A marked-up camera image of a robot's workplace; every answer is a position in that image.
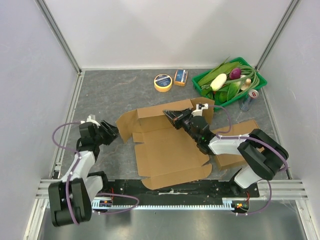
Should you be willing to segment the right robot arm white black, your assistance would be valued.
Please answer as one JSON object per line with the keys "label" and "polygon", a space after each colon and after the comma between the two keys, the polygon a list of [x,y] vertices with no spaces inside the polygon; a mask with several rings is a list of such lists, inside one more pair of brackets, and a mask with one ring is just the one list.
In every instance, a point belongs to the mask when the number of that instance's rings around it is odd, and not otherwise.
{"label": "right robot arm white black", "polygon": [[228,136],[226,131],[211,132],[203,116],[203,111],[209,107],[207,103],[198,103],[195,109],[165,109],[163,113],[175,129],[184,129],[203,154],[244,158],[247,167],[240,169],[229,181],[233,196],[242,196],[252,184],[260,180],[271,181],[276,173],[288,168],[288,152],[261,129],[235,136]]}

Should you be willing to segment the cardboard sheet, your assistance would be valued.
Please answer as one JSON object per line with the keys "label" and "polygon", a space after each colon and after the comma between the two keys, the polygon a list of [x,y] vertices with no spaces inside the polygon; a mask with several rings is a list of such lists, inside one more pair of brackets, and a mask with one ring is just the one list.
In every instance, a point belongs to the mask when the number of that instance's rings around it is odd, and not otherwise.
{"label": "cardboard sheet", "polygon": [[137,171],[146,188],[157,190],[201,180],[212,172],[209,156],[199,150],[183,129],[175,129],[163,113],[164,110],[194,110],[197,104],[210,105],[202,115],[211,123],[215,102],[205,97],[137,108],[117,119],[122,140],[127,142],[132,138],[135,143]]}

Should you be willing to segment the brown cardboard box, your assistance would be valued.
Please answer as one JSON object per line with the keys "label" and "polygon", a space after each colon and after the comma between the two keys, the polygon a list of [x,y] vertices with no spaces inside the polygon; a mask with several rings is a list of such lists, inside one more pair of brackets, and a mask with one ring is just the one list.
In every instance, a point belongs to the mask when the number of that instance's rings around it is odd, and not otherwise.
{"label": "brown cardboard box", "polygon": [[[229,133],[223,133],[226,136],[243,135],[252,132],[254,129],[259,129],[257,122],[254,119],[243,121],[234,124]],[[221,154],[213,157],[220,171],[235,167],[246,166],[247,162],[241,155]]]}

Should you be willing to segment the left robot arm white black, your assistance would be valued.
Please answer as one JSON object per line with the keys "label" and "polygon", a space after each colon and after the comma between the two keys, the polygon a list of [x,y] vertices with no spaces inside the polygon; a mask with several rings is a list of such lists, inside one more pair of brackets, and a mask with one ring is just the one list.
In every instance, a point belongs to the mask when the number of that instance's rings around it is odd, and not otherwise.
{"label": "left robot arm white black", "polygon": [[92,201],[98,195],[106,196],[110,191],[104,171],[91,173],[96,163],[100,146],[110,145],[119,130],[106,121],[88,118],[77,122],[80,137],[72,150],[74,160],[61,180],[48,187],[48,197],[52,224],[61,227],[87,222],[92,217]]}

